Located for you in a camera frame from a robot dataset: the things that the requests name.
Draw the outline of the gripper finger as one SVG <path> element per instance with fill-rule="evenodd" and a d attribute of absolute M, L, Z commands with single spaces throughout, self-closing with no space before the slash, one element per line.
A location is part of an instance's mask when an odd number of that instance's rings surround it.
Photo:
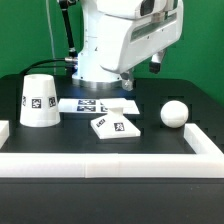
<path fill-rule="evenodd" d="M 163 49 L 152 56 L 151 61 L 149 63 L 149 71 L 151 73 L 158 74 L 160 72 L 165 54 L 166 50 Z"/>
<path fill-rule="evenodd" d="M 126 91 L 133 90 L 134 77 L 131 70 L 128 70 L 121 74 L 122 88 Z"/>

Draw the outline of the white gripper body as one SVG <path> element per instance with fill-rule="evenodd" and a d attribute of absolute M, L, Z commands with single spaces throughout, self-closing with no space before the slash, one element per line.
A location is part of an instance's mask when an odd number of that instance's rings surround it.
<path fill-rule="evenodd" d="M 121 74 L 176 42 L 183 0 L 98 0 L 100 66 Z"/>

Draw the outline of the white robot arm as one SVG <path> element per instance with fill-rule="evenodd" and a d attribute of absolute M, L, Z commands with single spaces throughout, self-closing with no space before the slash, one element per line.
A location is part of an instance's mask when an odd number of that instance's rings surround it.
<path fill-rule="evenodd" d="M 134 67 L 149 60 L 149 71 L 158 73 L 182 33 L 183 0 L 81 0 L 81 6 L 84 45 L 75 85 L 130 91 Z"/>

